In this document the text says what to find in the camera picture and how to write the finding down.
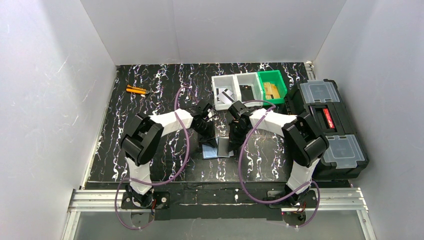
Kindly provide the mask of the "black leather card holder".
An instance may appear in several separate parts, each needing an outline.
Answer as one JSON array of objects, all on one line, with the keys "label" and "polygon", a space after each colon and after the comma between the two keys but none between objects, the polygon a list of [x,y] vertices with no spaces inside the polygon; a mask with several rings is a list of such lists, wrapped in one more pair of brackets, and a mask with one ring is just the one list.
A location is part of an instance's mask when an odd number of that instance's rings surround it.
[{"label": "black leather card holder", "polygon": [[217,159],[217,158],[230,158],[233,157],[235,154],[233,151],[228,151],[229,149],[229,137],[228,136],[221,136],[215,138],[217,147],[209,146],[209,145],[202,145],[202,159],[203,160],[210,160],[210,159]]}]

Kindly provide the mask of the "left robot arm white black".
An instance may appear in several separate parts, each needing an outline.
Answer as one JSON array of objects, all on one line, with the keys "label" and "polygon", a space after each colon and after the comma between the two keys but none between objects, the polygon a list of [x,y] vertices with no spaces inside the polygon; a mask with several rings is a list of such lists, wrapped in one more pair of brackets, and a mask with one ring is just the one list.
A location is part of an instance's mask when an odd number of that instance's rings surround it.
[{"label": "left robot arm white black", "polygon": [[214,108],[205,100],[195,106],[178,108],[161,115],[138,114],[124,130],[120,148],[129,166],[130,190],[144,196],[156,183],[150,179],[150,161],[154,157],[160,139],[179,130],[193,129],[200,145],[216,148]]}]

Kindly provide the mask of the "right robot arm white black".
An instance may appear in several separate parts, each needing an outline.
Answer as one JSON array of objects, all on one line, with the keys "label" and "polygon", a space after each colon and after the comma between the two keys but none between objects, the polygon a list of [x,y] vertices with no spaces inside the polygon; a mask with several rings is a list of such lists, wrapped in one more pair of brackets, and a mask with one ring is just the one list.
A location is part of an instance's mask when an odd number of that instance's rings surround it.
[{"label": "right robot arm white black", "polygon": [[330,146],[314,117],[307,112],[299,115],[277,113],[274,112],[274,106],[255,109],[241,101],[234,102],[228,110],[233,117],[229,123],[228,151],[243,150],[249,137],[256,129],[260,129],[283,137],[291,154],[293,164],[284,187],[285,196],[268,200],[267,203],[274,204],[287,199],[298,201],[307,194],[315,168]]}]

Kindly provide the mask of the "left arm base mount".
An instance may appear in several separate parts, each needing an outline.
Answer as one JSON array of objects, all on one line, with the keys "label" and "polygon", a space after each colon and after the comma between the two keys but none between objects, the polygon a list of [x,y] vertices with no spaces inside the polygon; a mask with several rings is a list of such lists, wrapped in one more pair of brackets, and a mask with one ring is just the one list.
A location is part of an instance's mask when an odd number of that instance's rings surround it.
[{"label": "left arm base mount", "polygon": [[133,228],[143,226],[142,217],[146,217],[147,224],[155,220],[157,210],[166,210],[170,205],[168,192],[154,192],[149,190],[144,195],[135,191],[125,191],[122,195],[119,210],[130,212],[130,220]]}]

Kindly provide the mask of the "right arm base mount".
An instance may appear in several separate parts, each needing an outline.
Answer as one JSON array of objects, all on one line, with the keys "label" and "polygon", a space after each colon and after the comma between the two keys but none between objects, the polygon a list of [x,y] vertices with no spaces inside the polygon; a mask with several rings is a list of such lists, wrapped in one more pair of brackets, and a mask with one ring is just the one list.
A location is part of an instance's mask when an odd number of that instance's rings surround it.
[{"label": "right arm base mount", "polygon": [[309,224],[317,214],[321,203],[321,194],[307,190],[298,199],[289,197],[284,201],[267,204],[270,209],[280,209],[282,220],[287,227],[299,229]]}]

